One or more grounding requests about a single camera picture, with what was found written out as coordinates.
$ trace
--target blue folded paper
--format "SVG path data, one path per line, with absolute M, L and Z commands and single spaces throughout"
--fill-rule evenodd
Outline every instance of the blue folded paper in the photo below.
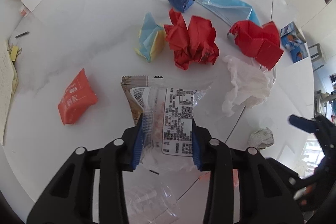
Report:
M 185 12 L 195 0 L 168 0 L 169 3 L 179 12 Z
M 196 0 L 197 3 L 213 12 L 229 26 L 237 21 L 250 20 L 260 26 L 253 7 L 241 0 Z

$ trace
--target yellow sticky note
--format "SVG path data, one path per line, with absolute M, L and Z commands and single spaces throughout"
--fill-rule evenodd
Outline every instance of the yellow sticky note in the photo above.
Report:
M 12 61 L 16 60 L 16 55 L 17 55 L 18 50 L 19 50 L 18 46 L 13 46 L 12 51 L 10 53 L 10 58 Z

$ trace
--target red snack packet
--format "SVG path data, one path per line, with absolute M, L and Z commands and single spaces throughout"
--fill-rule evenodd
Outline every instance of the red snack packet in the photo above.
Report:
M 64 92 L 58 104 L 63 124 L 74 124 L 86 109 L 98 101 L 82 69 Z
M 229 33 L 235 37 L 235 43 L 241 52 L 254 57 L 261 65 L 271 70 L 283 54 L 280 48 L 280 35 L 274 22 L 259 27 L 249 20 L 236 22 Z
M 191 62 L 214 64 L 219 49 L 215 44 L 216 30 L 211 21 L 192 16 L 187 29 L 181 13 L 171 9 L 169 17 L 173 25 L 164 25 L 164 28 L 169 48 L 174 51 L 175 66 L 187 70 Z

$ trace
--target pen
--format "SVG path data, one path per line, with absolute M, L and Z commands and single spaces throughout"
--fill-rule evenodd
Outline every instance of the pen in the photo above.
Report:
M 22 33 L 22 34 L 19 34 L 19 35 L 17 35 L 15 38 L 22 37 L 22 36 L 24 36 L 24 35 L 26 35 L 26 34 L 29 34 L 29 32 L 24 32 L 24 33 Z

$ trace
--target crumpled white tissue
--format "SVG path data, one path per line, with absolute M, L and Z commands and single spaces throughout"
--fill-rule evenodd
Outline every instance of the crumpled white tissue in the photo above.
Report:
M 248 108 L 267 100 L 273 86 L 273 73 L 262 72 L 238 58 L 227 55 L 223 58 L 231 73 L 233 89 L 226 93 L 222 111 L 229 117 L 234 114 L 232 108 L 244 103 Z
M 266 127 L 266 129 L 259 128 L 259 130 L 252 133 L 249 138 L 249 146 L 253 146 L 258 150 L 265 149 L 273 144 L 273 133 L 268 127 Z

